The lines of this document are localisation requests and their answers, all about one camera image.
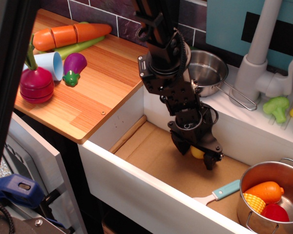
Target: green broccoli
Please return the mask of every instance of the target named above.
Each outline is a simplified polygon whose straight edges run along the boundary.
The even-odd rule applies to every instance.
[[[273,114],[277,123],[284,123],[287,118],[285,110],[290,106],[286,97],[273,97],[263,105],[263,111],[267,114]]]

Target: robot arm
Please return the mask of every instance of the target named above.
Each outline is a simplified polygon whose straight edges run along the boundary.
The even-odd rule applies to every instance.
[[[181,33],[173,27],[165,0],[132,0],[135,16],[142,28],[137,37],[145,41],[149,52],[139,56],[139,73],[146,89],[160,96],[170,115],[171,137],[185,154],[190,145],[205,152],[204,163],[212,170],[223,157],[222,147],[211,133],[218,114],[200,101],[188,72],[191,51]],[[212,120],[211,110],[216,113]]]

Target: corn cob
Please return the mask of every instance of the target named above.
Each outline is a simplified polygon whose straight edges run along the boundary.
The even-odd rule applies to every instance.
[[[254,196],[252,194],[246,194],[246,193],[243,193],[243,197],[254,211],[256,211],[259,214],[263,212],[266,206],[266,203],[261,198]]]

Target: purple eggplant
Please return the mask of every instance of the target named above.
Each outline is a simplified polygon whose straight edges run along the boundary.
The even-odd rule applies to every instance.
[[[63,80],[67,86],[74,87],[78,84],[80,72],[87,66],[86,58],[79,53],[73,53],[67,56],[64,62]]]

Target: cooking pot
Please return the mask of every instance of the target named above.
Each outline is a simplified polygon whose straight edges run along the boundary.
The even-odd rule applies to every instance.
[[[268,219],[255,212],[246,202],[243,192],[266,181],[274,181],[284,189],[278,205],[287,211],[289,222]],[[237,214],[241,225],[258,234],[293,234],[293,166],[270,161],[250,167],[240,180]]]
[[[223,93],[242,105],[244,108],[250,111],[254,111],[257,109],[256,103],[254,103],[242,93],[234,89],[232,86],[225,83],[225,79],[227,78],[229,72],[228,66],[218,56],[204,50],[192,50],[188,70],[191,78],[192,89],[200,97],[207,97],[213,95],[218,90],[221,90]],[[235,97],[222,90],[221,86],[223,84],[226,84],[231,89],[242,95],[245,99],[247,99],[254,105],[254,108],[251,109],[247,107]]]

